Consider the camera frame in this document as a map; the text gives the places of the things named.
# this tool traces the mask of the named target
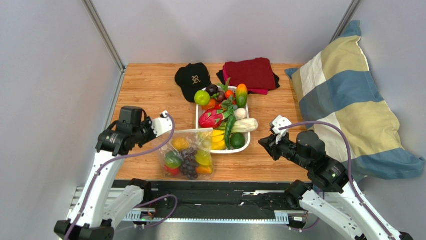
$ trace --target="black cloth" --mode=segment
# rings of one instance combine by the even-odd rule
[[[188,64],[179,68],[174,76],[176,84],[182,89],[183,96],[190,103],[195,103],[194,97],[199,90],[212,84],[206,65],[202,62]]]
[[[225,83],[225,77],[224,77],[224,71],[223,70],[220,70],[218,73],[216,73],[216,76],[219,78],[219,80],[220,80],[220,82],[223,84],[223,85],[225,85],[226,83]],[[280,83],[279,83],[279,81],[280,81],[280,77],[279,76],[277,76],[275,73],[273,74],[273,78],[274,78],[274,80],[275,80],[275,86],[276,86],[276,88],[279,88],[279,87],[281,87],[280,86]],[[250,92],[250,91],[248,91],[248,93],[249,94],[256,94],[255,92]]]

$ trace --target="wood grain surface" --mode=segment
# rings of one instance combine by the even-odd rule
[[[206,64],[211,82],[220,83],[216,73],[223,63]],[[129,64],[115,107],[113,121],[118,120],[123,106],[143,108],[148,116],[158,118],[167,110],[176,121],[176,130],[195,129],[196,105],[187,102],[180,87],[175,83],[175,74],[186,64]],[[302,122],[296,95],[292,90],[285,69],[300,67],[300,64],[273,64],[272,69],[280,78],[280,88],[268,95],[250,94],[248,107],[251,118],[259,122],[259,128],[251,133],[248,148],[240,153],[213,154],[214,173],[209,181],[248,181],[248,182],[308,182],[307,172],[294,163],[281,158],[273,161],[258,140],[268,137],[269,124],[278,115],[288,118],[292,123]],[[304,128],[290,130],[290,139],[295,141]],[[135,147],[131,154],[152,149],[152,142]],[[164,177],[156,152],[128,158],[121,167],[117,179],[173,180]]]

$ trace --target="plastic bag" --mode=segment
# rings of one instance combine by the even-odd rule
[[[167,145],[157,151],[164,176],[184,180],[209,179],[213,173],[212,135],[213,128],[175,131]]]

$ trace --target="gray wall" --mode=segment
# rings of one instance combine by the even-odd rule
[[[351,0],[93,0],[128,63],[306,63]]]
[[[0,4],[0,233],[57,240],[119,80],[83,3]]]
[[[399,118],[403,146],[426,157],[426,2],[364,0],[360,46],[380,93]],[[414,239],[425,239],[426,175],[408,180],[361,182],[383,217]]]

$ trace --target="dragon fruit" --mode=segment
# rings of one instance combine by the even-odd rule
[[[200,127],[218,128],[222,122],[233,114],[232,111],[224,111],[222,109],[209,109],[199,117],[198,124]]]

